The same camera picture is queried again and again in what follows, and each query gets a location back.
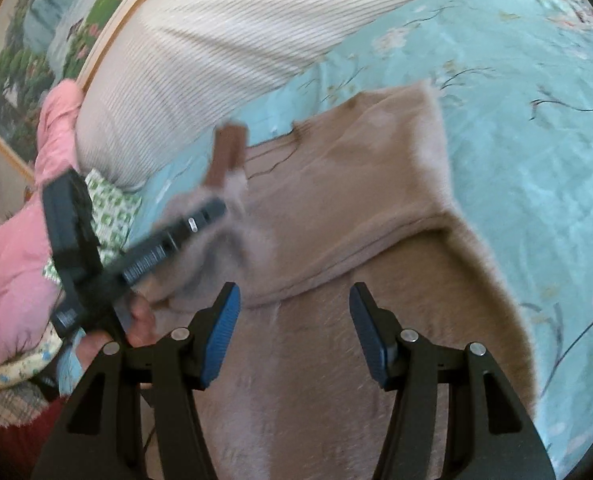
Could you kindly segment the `beige knitted sweater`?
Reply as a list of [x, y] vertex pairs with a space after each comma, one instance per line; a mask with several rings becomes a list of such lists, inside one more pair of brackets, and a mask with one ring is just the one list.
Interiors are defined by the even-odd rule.
[[138, 286], [161, 333], [237, 283], [241, 312], [196, 402], [222, 479], [367, 479], [392, 396], [370, 377], [351, 285], [435, 344], [481, 341], [529, 414], [535, 350], [451, 190], [436, 90], [366, 91], [250, 148], [219, 190], [226, 218]]

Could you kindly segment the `pink quilted blanket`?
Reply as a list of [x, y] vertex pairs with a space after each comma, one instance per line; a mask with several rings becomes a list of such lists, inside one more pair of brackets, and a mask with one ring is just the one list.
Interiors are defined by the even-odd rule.
[[34, 192], [0, 226], [0, 365], [38, 345], [59, 296], [42, 275], [51, 256], [42, 188], [78, 167], [75, 125], [83, 98], [71, 79], [48, 93], [37, 127]]

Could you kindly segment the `green white patterned pillow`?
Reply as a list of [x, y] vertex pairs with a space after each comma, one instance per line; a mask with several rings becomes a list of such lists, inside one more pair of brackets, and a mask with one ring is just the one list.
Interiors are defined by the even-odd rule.
[[97, 169], [91, 169], [84, 181], [91, 200], [91, 226], [98, 238], [100, 261], [107, 266], [124, 249], [142, 198], [122, 191]]

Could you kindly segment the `yellow floral cloth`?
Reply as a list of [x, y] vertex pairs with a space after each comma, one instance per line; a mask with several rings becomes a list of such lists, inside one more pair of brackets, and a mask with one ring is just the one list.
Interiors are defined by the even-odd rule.
[[19, 354], [0, 366], [0, 390], [25, 382], [42, 372], [58, 355], [63, 344], [54, 324], [49, 323], [32, 350]]

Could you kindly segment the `framed landscape painting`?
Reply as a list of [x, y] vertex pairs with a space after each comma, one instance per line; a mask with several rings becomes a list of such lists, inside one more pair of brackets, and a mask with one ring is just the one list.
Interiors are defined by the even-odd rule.
[[42, 101], [62, 79], [86, 84], [144, 0], [0, 0], [0, 154], [31, 179]]

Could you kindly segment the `white striped pillow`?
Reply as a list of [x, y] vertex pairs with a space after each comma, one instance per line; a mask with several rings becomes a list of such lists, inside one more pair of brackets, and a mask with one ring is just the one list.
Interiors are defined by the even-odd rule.
[[204, 130], [408, 1], [144, 1], [86, 90], [80, 168], [136, 188]]

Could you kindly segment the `turquoise floral bed sheet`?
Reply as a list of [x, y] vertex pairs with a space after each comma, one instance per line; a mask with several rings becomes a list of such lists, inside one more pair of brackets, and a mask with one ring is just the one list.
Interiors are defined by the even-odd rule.
[[258, 146], [356, 94], [436, 90], [453, 197], [535, 350], [535, 425], [567, 477], [593, 445], [593, 25], [567, 0], [415, 0], [236, 108]]

